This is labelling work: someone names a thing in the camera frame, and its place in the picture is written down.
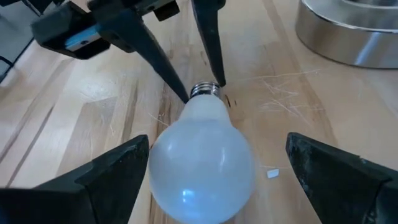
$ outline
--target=white light bulb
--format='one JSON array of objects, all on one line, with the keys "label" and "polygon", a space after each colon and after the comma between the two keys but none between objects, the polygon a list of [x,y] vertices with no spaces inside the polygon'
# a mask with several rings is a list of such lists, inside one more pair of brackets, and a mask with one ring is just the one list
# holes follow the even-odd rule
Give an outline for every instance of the white light bulb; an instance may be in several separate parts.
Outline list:
[{"label": "white light bulb", "polygon": [[159,206],[183,223],[221,223],[254,189],[251,148],[229,120],[220,87],[200,83],[178,121],[149,155],[150,186]]}]

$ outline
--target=small white fragment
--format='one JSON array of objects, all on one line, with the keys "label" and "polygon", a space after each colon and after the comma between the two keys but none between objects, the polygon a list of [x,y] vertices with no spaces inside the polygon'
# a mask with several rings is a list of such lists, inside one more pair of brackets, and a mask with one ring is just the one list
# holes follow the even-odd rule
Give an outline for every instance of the small white fragment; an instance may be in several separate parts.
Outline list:
[{"label": "small white fragment", "polygon": [[268,178],[274,178],[277,177],[279,175],[279,169],[274,169],[274,170],[269,170],[267,171],[267,176]]}]

